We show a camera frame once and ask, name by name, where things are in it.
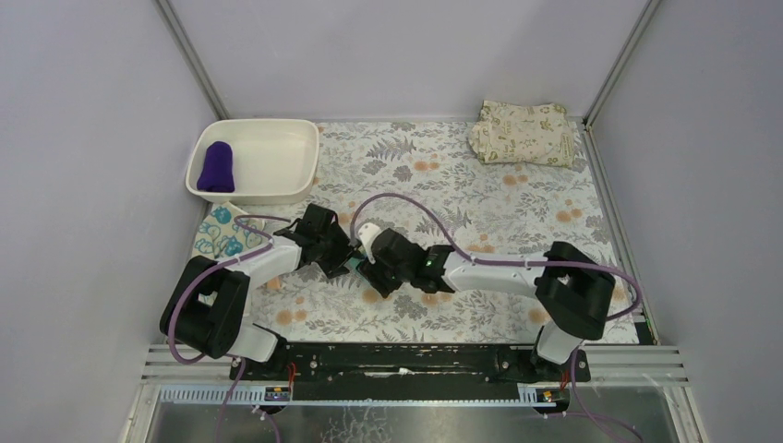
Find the beige floral fabric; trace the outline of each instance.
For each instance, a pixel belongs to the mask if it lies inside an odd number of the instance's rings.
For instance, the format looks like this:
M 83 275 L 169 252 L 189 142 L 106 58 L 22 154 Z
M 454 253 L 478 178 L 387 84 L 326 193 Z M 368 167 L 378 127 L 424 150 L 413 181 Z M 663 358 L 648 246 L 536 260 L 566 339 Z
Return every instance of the beige floral fabric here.
M 515 106 L 484 101 L 470 145 L 483 163 L 530 162 L 571 168 L 573 132 L 558 104 Z
M 616 263 L 583 153 L 572 170 L 535 164 L 482 164 L 467 146 L 472 124 L 320 124 L 321 152 L 311 194 L 294 205 L 243 207 L 293 219 L 308 203 L 331 208 L 347 231 L 354 211 L 380 192 L 405 194 L 433 209 L 471 251 L 533 254 L 570 242 L 598 263 Z M 393 227 L 420 245 L 446 241 L 419 209 L 381 199 L 359 218 Z M 281 223 L 268 222 L 273 232 Z M 283 288 L 252 296 L 258 324 L 299 341 L 522 342 L 549 321 L 535 299 L 492 291 L 422 293 L 404 284 L 383 299 L 355 274 L 326 280 L 317 266 L 282 276 Z M 611 312 L 628 305 L 618 285 Z M 637 342 L 629 317 L 607 324 L 602 342 Z

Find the white wall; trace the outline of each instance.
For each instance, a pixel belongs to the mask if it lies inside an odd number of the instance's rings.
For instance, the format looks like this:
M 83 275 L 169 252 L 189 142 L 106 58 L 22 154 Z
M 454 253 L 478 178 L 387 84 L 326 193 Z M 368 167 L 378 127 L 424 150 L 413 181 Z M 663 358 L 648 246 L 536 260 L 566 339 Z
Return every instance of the white wall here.
M 116 441 L 214 118 L 152 1 L 0 7 L 0 441 Z
M 596 127 L 714 442 L 779 441 L 783 3 L 663 2 Z
M 583 115 L 645 0 L 174 0 L 232 117 Z

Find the folded cloth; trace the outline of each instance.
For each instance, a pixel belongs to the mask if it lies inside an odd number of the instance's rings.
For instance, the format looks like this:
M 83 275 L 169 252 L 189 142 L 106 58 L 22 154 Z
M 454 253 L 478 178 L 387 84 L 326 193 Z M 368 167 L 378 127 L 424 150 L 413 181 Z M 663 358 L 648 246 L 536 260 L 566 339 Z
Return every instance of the folded cloth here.
M 558 104 L 484 101 L 468 142 L 483 163 L 531 162 L 571 168 L 573 132 Z
M 207 192 L 234 192 L 233 167 L 231 146 L 224 141 L 212 143 L 204 155 L 204 167 L 196 188 Z
M 223 203 L 213 207 L 196 232 L 196 241 L 190 256 L 204 256 L 217 260 L 240 254 L 260 245 L 263 237 L 234 224 L 234 217 L 245 214 L 247 213 L 231 203 Z M 263 220 L 259 219 L 245 219 L 242 223 L 259 231 L 264 228 Z M 214 297 L 199 294 L 199 300 L 207 305 L 212 305 Z

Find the white plastic bin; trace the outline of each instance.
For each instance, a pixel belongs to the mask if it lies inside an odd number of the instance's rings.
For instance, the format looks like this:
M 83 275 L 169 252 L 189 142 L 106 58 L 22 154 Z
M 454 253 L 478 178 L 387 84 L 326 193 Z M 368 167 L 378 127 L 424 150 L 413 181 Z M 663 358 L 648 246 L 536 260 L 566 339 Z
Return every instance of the white plastic bin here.
M 215 141 L 231 146 L 235 192 L 205 192 L 196 188 L 204 155 Z M 310 193 L 318 156 L 319 131 L 307 120 L 223 120 L 201 133 L 190 156 L 185 185 L 192 194 L 212 203 L 296 203 Z

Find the cloth with blue flower pattern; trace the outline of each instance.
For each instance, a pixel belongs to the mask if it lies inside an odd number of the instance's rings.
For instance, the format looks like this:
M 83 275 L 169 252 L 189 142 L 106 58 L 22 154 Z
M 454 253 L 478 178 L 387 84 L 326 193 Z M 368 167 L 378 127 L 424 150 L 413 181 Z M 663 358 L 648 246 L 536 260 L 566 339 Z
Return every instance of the cloth with blue flower pattern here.
M 241 254 L 260 245 L 263 242 L 263 237 L 234 224 L 234 217 L 246 214 L 231 203 L 213 206 L 196 232 L 196 242 L 193 244 L 191 256 L 204 256 L 217 260 Z M 250 219 L 244 222 L 258 230 L 264 228 L 263 220 Z M 199 294 L 199 300 L 206 305 L 212 305 L 214 297 Z M 249 306 L 250 303 L 247 303 L 246 310 L 249 309 Z

